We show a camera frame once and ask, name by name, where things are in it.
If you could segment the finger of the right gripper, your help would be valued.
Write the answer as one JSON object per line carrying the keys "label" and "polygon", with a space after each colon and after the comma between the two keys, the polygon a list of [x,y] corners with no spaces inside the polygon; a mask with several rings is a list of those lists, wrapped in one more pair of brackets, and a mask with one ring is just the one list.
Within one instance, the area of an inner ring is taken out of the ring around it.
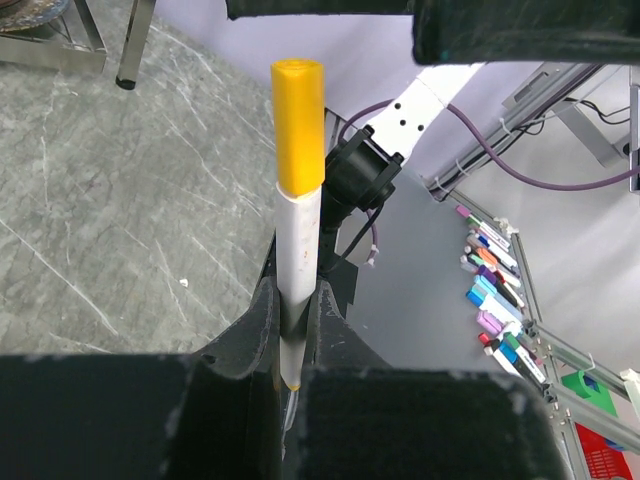
{"label": "finger of the right gripper", "polygon": [[639,63],[637,1],[417,1],[420,65],[548,61]]}
{"label": "finger of the right gripper", "polygon": [[286,15],[411,15],[408,0],[226,0],[228,18]]}

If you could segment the white yellow marker pen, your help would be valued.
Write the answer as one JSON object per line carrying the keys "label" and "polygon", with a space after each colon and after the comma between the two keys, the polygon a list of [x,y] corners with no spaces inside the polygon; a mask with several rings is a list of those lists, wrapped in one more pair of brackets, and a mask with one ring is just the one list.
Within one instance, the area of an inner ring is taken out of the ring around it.
{"label": "white yellow marker pen", "polygon": [[301,386],[306,349],[303,319],[316,288],[321,188],[293,195],[282,185],[276,197],[276,283],[280,295],[280,373],[292,391]]}

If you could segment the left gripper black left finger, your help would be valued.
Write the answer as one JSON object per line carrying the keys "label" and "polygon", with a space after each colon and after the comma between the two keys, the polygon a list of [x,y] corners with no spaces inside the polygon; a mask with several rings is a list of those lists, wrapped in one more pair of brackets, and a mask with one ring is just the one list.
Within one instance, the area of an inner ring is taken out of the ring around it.
{"label": "left gripper black left finger", "polygon": [[277,479],[279,300],[191,354],[1,359],[5,479]]}

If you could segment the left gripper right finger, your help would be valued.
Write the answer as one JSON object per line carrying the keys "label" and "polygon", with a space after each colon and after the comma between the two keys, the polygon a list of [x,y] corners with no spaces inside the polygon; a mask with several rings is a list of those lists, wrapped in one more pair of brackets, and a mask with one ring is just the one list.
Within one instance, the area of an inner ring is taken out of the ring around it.
{"label": "left gripper right finger", "polygon": [[534,388],[504,372],[395,368],[347,323],[331,285],[310,303],[288,479],[564,479]]}

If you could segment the yellow pen cap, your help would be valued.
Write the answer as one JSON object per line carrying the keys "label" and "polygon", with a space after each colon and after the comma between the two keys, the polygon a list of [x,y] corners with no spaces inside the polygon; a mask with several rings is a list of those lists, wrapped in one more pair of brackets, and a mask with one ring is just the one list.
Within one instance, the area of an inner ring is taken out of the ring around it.
{"label": "yellow pen cap", "polygon": [[298,197],[325,178],[324,67],[309,59],[271,65],[278,183]]}

